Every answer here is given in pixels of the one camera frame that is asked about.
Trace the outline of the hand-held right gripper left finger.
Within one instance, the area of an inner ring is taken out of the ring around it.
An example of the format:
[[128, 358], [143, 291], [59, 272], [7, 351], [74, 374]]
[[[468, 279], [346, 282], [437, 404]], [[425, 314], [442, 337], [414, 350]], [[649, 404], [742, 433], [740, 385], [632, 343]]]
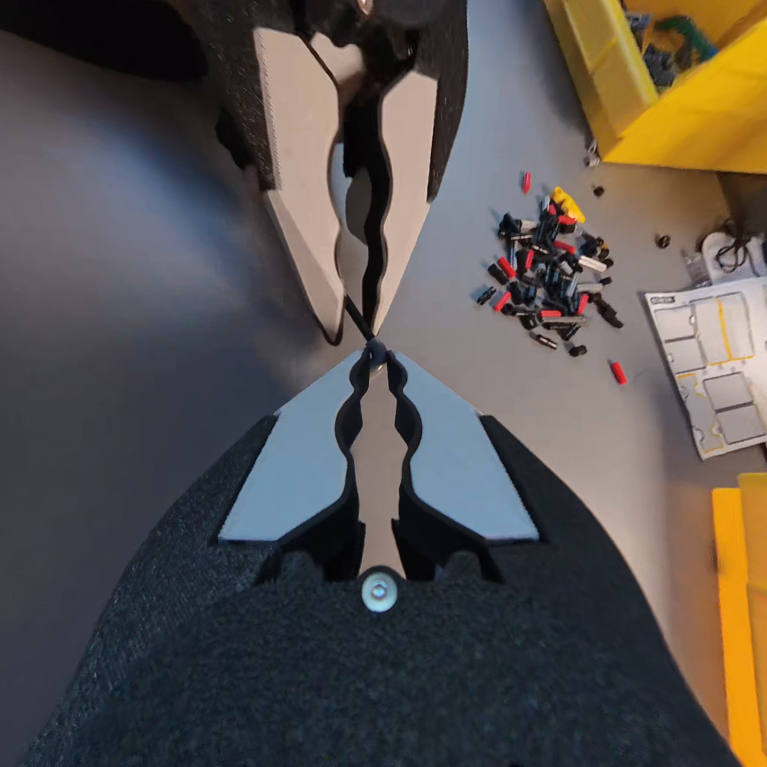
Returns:
[[264, 441], [217, 532], [218, 544], [302, 551], [327, 580], [355, 578], [365, 525], [351, 446], [363, 425], [368, 350], [343, 359], [258, 423]]

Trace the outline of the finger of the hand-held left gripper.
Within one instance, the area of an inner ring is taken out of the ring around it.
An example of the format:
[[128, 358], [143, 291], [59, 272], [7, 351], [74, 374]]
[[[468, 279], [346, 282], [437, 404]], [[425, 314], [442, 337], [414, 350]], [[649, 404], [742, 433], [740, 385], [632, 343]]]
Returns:
[[344, 173], [366, 173], [368, 211], [357, 215], [353, 234], [364, 236], [368, 263], [362, 277], [364, 322], [377, 335], [427, 217], [429, 170], [437, 81], [415, 71], [364, 98], [359, 93], [344, 115]]
[[315, 320], [337, 345], [347, 295], [329, 187], [340, 128], [337, 87], [299, 36], [264, 27], [253, 36], [274, 176], [265, 202]]

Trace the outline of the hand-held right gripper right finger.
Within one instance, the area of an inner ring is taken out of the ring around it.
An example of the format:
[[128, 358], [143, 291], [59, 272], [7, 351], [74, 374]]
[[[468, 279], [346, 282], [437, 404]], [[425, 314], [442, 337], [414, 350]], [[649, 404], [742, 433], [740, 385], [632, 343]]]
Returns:
[[494, 548], [540, 532], [485, 428], [484, 415], [406, 355], [387, 353], [395, 429], [406, 445], [392, 532], [405, 576], [435, 580], [460, 552], [502, 581]]

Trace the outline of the grey bent rod red caps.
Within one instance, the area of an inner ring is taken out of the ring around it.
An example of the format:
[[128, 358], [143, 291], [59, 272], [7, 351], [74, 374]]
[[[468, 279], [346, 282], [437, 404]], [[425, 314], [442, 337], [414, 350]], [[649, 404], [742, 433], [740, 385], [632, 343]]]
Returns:
[[368, 356], [369, 372], [370, 377], [373, 378], [384, 369], [387, 363], [387, 349], [372, 331], [369, 323], [365, 320], [362, 312], [353, 302], [350, 295], [345, 296], [344, 308], [348, 317], [366, 342], [365, 350]]

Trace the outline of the grey desk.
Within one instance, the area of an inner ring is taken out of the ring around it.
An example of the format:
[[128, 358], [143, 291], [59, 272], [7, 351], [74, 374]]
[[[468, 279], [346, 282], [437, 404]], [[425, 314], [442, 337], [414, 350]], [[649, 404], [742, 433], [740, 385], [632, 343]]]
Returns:
[[[586, 122], [541, 2], [470, 2], [463, 120], [381, 336], [492, 414], [588, 505], [726, 734], [711, 490], [641, 293], [727, 213], [712, 173], [584, 166]], [[2, 35], [2, 765], [46, 723], [129, 560], [259, 418], [361, 346], [328, 345], [202, 85], [143, 81]], [[615, 258], [588, 354], [473, 299], [495, 216], [561, 186]], [[597, 198], [592, 187], [602, 185]], [[656, 235], [670, 235], [658, 249]], [[609, 360], [621, 363], [620, 386]]]

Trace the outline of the pile of black red pins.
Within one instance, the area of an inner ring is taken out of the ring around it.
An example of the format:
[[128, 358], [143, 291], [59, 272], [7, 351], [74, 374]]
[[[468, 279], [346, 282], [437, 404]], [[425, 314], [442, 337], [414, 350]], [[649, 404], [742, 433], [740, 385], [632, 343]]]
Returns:
[[579, 359], [588, 348], [578, 335], [592, 314], [615, 331], [624, 327], [604, 295], [614, 260], [606, 242], [589, 233], [586, 222], [564, 216], [550, 193], [535, 219], [511, 213], [500, 218], [496, 238], [502, 254], [486, 266], [489, 284], [473, 302], [515, 321], [538, 346]]

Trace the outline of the white sticker sheet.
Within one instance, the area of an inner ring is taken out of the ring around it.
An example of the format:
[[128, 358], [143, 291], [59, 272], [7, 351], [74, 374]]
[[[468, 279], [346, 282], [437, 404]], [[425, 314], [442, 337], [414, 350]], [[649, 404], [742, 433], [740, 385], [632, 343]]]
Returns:
[[766, 441], [766, 279], [644, 299], [701, 459]]

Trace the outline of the heap of dark grey bricks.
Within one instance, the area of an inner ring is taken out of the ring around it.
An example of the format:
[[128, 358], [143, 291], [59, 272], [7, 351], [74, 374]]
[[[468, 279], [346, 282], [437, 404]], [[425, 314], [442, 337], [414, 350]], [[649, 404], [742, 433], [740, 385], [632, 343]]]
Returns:
[[660, 36], [654, 34], [654, 20], [659, 18], [656, 14], [636, 12], [625, 8], [624, 17], [658, 92], [666, 91], [674, 85], [676, 79], [682, 74], [708, 62], [693, 62], [675, 56], [666, 46], [667, 43], [662, 42]]

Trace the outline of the yellow storage bin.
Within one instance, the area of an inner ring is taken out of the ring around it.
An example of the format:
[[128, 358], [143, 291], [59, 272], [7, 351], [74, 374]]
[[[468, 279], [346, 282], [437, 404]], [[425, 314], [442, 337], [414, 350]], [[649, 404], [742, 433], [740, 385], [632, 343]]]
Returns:
[[[600, 157], [765, 174], [766, 10], [754, 1], [545, 1]], [[719, 48], [658, 92], [624, 9], [689, 15]]]
[[712, 492], [728, 741], [766, 765], [766, 474]]

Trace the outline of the green brick piece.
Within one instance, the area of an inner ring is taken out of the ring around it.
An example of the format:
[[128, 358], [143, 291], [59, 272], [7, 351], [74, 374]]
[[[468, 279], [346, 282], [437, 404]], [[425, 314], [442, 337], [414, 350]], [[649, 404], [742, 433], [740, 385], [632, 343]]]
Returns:
[[718, 47], [695, 21], [686, 14], [671, 14], [654, 20], [654, 34], [678, 58], [706, 62], [717, 55]]

